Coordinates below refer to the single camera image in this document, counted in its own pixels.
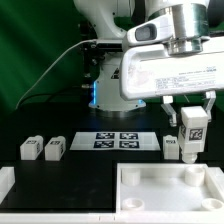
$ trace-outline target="black label on cube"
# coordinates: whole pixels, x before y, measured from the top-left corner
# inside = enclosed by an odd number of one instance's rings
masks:
[[[166,143],[167,144],[176,144],[176,141],[175,140],[166,140]]]
[[[51,144],[51,145],[59,145],[59,144],[60,144],[60,141],[51,141],[50,144]]]
[[[181,134],[183,135],[183,137],[185,138],[185,136],[186,136],[186,127],[185,127],[184,125],[182,125],[182,126],[180,127],[180,132],[181,132]]]
[[[40,143],[37,144],[37,153],[40,152]]]
[[[115,133],[97,133],[96,139],[114,139]]]
[[[139,149],[140,148],[138,141],[120,141],[119,147],[123,149]]]
[[[190,129],[189,141],[200,141],[203,137],[203,129]]]
[[[37,141],[35,141],[35,140],[29,140],[29,141],[26,142],[26,144],[33,144],[34,145],[34,144],[36,144],[36,142]]]
[[[63,144],[61,145],[61,154],[63,153],[64,151],[64,147],[63,147]]]
[[[95,141],[94,149],[108,149],[114,147],[114,141]]]
[[[120,133],[120,139],[127,139],[127,140],[138,139],[138,133]]]

